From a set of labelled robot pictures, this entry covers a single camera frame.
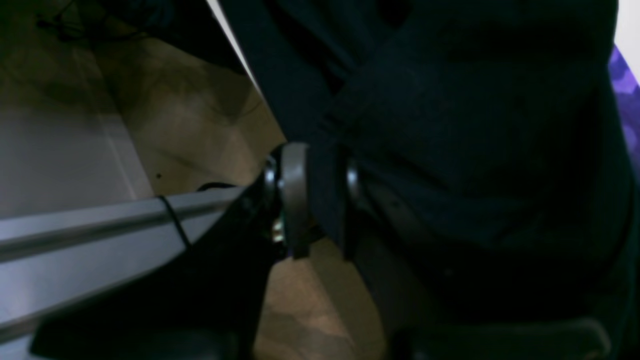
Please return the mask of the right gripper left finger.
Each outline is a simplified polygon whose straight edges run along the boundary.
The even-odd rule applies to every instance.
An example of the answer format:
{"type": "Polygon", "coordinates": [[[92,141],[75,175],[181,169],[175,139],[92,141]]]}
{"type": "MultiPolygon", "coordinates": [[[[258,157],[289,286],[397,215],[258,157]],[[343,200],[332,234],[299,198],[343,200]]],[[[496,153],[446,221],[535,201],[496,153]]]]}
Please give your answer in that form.
{"type": "Polygon", "coordinates": [[[252,360],[269,275],[307,256],[307,150],[279,146],[194,244],[131,283],[46,321],[46,360],[252,360]]]}

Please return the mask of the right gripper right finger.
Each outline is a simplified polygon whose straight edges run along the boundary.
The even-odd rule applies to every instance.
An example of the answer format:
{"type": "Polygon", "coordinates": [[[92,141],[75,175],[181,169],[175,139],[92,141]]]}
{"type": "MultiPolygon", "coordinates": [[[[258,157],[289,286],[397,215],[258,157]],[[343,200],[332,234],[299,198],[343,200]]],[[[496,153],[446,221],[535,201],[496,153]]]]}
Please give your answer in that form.
{"type": "Polygon", "coordinates": [[[576,287],[528,257],[437,239],[343,159],[343,257],[372,294],[387,360],[605,360],[611,340],[576,287]]]}

